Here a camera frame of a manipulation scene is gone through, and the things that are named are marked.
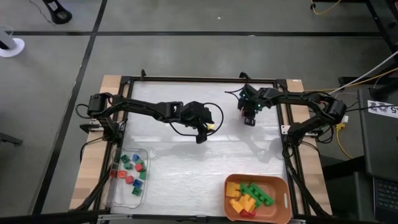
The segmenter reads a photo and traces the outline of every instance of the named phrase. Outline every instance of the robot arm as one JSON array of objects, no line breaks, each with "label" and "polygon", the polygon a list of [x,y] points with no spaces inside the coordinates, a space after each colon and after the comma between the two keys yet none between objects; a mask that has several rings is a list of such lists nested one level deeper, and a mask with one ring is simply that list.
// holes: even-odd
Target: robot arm
[{"label": "robot arm", "polygon": [[287,131],[287,141],[292,146],[302,142],[305,133],[326,125],[336,125],[341,122],[346,112],[346,105],[330,95],[319,92],[291,93],[280,92],[275,88],[254,89],[245,84],[240,92],[238,109],[243,112],[244,123],[249,126],[256,124],[256,114],[263,107],[270,108],[281,103],[304,105],[313,110],[315,116],[302,123],[293,123]]},{"label": "robot arm", "polygon": [[[111,106],[107,108],[107,102],[110,100],[112,100]],[[186,105],[179,101],[149,103],[110,93],[98,93],[90,97],[87,115],[97,119],[104,128],[103,140],[118,141],[121,139],[119,124],[110,117],[118,111],[144,114],[163,123],[178,123],[197,129],[197,144],[205,142],[207,135],[214,132],[207,125],[214,124],[211,120],[211,112],[203,103],[196,101]]]}]

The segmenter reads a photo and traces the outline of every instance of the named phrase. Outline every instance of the building block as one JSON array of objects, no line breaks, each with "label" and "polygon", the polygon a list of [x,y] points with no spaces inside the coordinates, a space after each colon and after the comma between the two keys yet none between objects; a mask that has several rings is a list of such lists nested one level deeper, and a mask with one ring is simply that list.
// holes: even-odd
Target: building block
[{"label": "building block", "polygon": [[111,170],[111,172],[109,173],[110,177],[118,177],[118,171],[117,170]]},{"label": "building block", "polygon": [[254,210],[255,202],[255,199],[250,197],[249,194],[245,194],[239,199],[239,203],[242,205],[243,209],[249,213]]},{"label": "building block", "polygon": [[231,200],[229,200],[229,204],[237,213],[243,210],[242,205],[239,202],[237,202],[235,198],[231,198]]},{"label": "building block", "polygon": [[257,192],[259,194],[259,198],[264,198],[264,200],[262,200],[262,202],[264,202],[264,204],[266,206],[271,206],[275,203],[274,199],[272,199],[272,197],[270,197],[269,195],[267,195],[263,190],[261,190],[256,184],[254,183],[250,183],[248,186],[249,190],[251,190],[251,192]]},{"label": "building block", "polygon": [[134,161],[136,164],[142,164],[144,165],[144,161],[142,159],[137,159],[136,161]]},{"label": "building block", "polygon": [[139,188],[137,188],[137,187],[135,187],[135,188],[132,190],[132,194],[133,194],[133,195],[137,195],[137,196],[139,196],[139,195],[141,194],[141,192],[142,192],[142,190],[139,189]]},{"label": "building block", "polygon": [[135,186],[136,188],[140,189],[142,186],[142,181],[140,180],[134,180],[134,183],[132,183],[133,186]]},{"label": "building block", "polygon": [[127,175],[127,172],[124,170],[119,170],[118,171],[118,178],[125,178]]},{"label": "building block", "polygon": [[132,164],[131,163],[125,163],[125,164],[123,164],[123,166],[124,166],[124,168],[125,169],[127,169],[127,170],[131,170],[132,169]]},{"label": "building block", "polygon": [[138,172],[145,171],[145,166],[143,164],[136,164],[136,171]]},{"label": "building block", "polygon": [[122,160],[123,163],[130,162],[130,158],[127,155],[123,155],[120,159]]},{"label": "building block", "polygon": [[254,206],[255,206],[256,208],[259,207],[259,206],[261,205],[262,201],[260,201],[260,199],[259,199],[257,196],[255,196],[255,195],[253,194],[253,192],[251,192],[251,191],[249,190],[249,188],[248,188],[244,183],[241,183],[241,191],[242,191],[242,194],[243,194],[243,195],[248,194],[248,195],[250,195],[250,197],[252,197],[252,198],[255,199],[256,202],[254,203]]},{"label": "building block", "polygon": [[125,180],[126,180],[126,184],[131,184],[132,181],[134,180],[134,178],[133,178],[132,176],[127,176],[127,177],[125,178]]},{"label": "building block", "polygon": [[239,197],[241,194],[239,193],[241,186],[234,182],[226,183],[225,195],[227,197]]},{"label": "building block", "polygon": [[137,160],[139,160],[139,156],[137,154],[132,155],[132,161],[136,162]]},{"label": "building block", "polygon": [[146,171],[140,172],[139,173],[139,178],[142,179],[142,180],[145,180],[147,178],[147,172]]},{"label": "building block", "polygon": [[255,216],[256,216],[256,211],[253,210],[253,211],[250,213],[250,212],[245,211],[245,209],[244,209],[244,210],[242,210],[239,214],[240,214],[242,217],[249,217],[249,218],[251,218],[251,217],[255,217]]}]

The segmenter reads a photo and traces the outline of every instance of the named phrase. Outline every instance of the black floor line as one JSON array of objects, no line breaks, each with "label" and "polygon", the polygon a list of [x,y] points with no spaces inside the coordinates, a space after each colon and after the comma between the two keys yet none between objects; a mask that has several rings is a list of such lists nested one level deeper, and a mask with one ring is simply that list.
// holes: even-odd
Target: black floor line
[{"label": "black floor line", "polygon": [[74,112],[74,107],[76,104],[77,96],[79,94],[83,78],[85,76],[87,64],[90,59],[91,52],[93,50],[96,33],[98,32],[98,28],[100,27],[101,20],[102,20],[107,2],[108,2],[108,0],[103,0],[101,3],[101,7],[99,8],[98,16],[95,21],[95,25],[94,25],[93,31],[91,33],[90,40],[88,41],[88,45],[86,48],[86,52],[83,56],[83,61],[81,62],[81,67],[79,69],[79,73],[76,77],[75,86],[72,89],[72,93],[70,95],[70,99],[67,104],[67,109],[65,111],[65,114],[63,115],[63,119],[62,119],[61,125],[59,127],[57,137],[54,140],[49,165],[47,166],[47,170],[45,172],[45,175],[44,175],[44,178],[42,181],[42,185],[40,186],[40,190],[39,190],[39,193],[37,194],[37,199],[35,201],[35,204],[34,204],[34,207],[32,210],[33,215],[38,215],[38,214],[42,213],[43,206],[45,203],[45,198],[46,198],[47,193],[50,188],[51,180],[54,175],[55,168],[57,166],[58,158],[60,157],[60,154],[61,154],[62,145],[65,140],[65,136],[67,135],[67,130],[69,127],[70,120],[72,118],[72,114]]},{"label": "black floor line", "polygon": [[[90,31],[15,31],[14,35],[81,36]],[[381,37],[379,32],[99,31],[100,36]]]}]

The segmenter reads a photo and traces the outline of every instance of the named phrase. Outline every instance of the green toy brick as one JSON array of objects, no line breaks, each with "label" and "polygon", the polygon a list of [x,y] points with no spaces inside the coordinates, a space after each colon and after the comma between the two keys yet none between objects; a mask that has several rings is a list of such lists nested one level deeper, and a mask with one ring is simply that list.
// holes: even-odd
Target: green toy brick
[{"label": "green toy brick", "polygon": [[122,160],[123,163],[130,162],[130,158],[127,155],[123,155],[120,159]]},{"label": "green toy brick", "polygon": [[257,197],[253,194],[253,192],[251,192],[251,191],[249,190],[249,188],[248,188],[244,183],[241,183],[240,185],[241,185],[242,194],[248,194],[248,195],[250,195],[250,197],[254,198],[254,199],[256,200],[256,202],[254,203],[254,206],[255,206],[256,208],[259,207],[259,206],[261,205],[261,202],[262,202],[262,201],[260,201],[260,199],[257,198]]},{"label": "green toy brick", "polygon": [[132,164],[131,163],[125,163],[123,165],[124,165],[124,168],[127,169],[127,170],[131,170],[132,169]]},{"label": "green toy brick", "polygon": [[142,165],[144,165],[144,161],[143,161],[142,159],[137,159],[137,160],[135,161],[135,163],[136,163],[136,164],[142,164]]},{"label": "green toy brick", "polygon": [[141,194],[141,192],[142,192],[142,190],[139,189],[139,188],[137,188],[137,187],[135,187],[135,188],[132,190],[132,194],[133,194],[133,195],[137,195],[137,196],[139,196],[139,195]]},{"label": "green toy brick", "polygon": [[253,189],[252,192],[254,194],[258,193],[260,196],[259,197],[263,197],[265,200],[262,200],[266,206],[271,206],[273,205],[274,199],[272,199],[272,197],[270,197],[269,195],[267,195],[264,191],[262,191],[256,184],[254,183],[250,183],[249,185],[249,189]]},{"label": "green toy brick", "polygon": [[147,178],[147,172],[146,171],[140,172],[139,173],[139,178],[142,179],[142,180],[145,180]]}]

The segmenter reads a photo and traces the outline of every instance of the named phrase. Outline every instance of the white sticker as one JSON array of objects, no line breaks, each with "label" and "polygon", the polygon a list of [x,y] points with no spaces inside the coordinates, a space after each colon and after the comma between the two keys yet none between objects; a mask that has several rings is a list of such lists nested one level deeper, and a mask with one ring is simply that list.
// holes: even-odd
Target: white sticker
[{"label": "white sticker", "polygon": [[391,118],[398,118],[398,106],[390,105],[392,104],[368,100],[368,106],[383,106],[379,108],[369,108],[368,112],[383,116],[389,116]]}]

